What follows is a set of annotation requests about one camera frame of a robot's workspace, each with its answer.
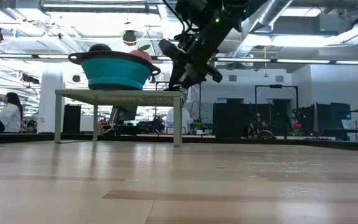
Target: black ball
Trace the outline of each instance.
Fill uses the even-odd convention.
[[[109,46],[107,46],[106,44],[94,44],[89,49],[89,52],[97,51],[97,50],[110,50],[111,51],[111,48]]]
[[[81,77],[79,75],[74,75],[73,76],[73,82],[79,83],[80,81],[81,81]]]

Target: table top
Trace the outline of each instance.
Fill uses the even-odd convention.
[[[91,105],[173,106],[177,91],[141,90],[56,90],[57,95]]]

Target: red object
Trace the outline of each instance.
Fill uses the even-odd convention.
[[[143,52],[141,50],[133,50],[133,51],[131,51],[129,53],[132,54],[132,55],[136,55],[138,57],[144,58],[144,59],[148,60],[149,62],[152,61],[152,57],[147,52]]]
[[[295,130],[300,130],[301,128],[302,128],[302,124],[301,123],[298,123],[298,122],[296,122],[295,124],[293,124],[293,129],[295,129]]]

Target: person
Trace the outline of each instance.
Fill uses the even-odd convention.
[[[262,120],[260,113],[256,114],[256,119],[249,125],[250,132],[253,134],[259,134],[260,131],[265,130],[268,125]]]
[[[23,120],[23,107],[16,93],[6,93],[5,107],[0,112],[0,121],[5,126],[5,133],[19,133]]]
[[[164,123],[164,120],[162,119],[162,117],[158,116],[158,117],[154,118],[153,125],[154,125],[155,131],[157,133],[161,133],[164,131],[165,125],[163,123]]]
[[[185,108],[181,109],[181,127],[182,134],[187,134],[190,132],[190,124],[193,124],[193,118],[196,114],[196,111],[193,111],[191,114]],[[168,133],[168,129],[173,131],[173,108],[167,114],[167,120],[165,121],[165,132]]]

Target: potted plant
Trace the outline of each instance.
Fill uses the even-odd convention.
[[[197,134],[203,134],[203,131],[206,129],[206,125],[200,119],[195,120],[193,127]]]

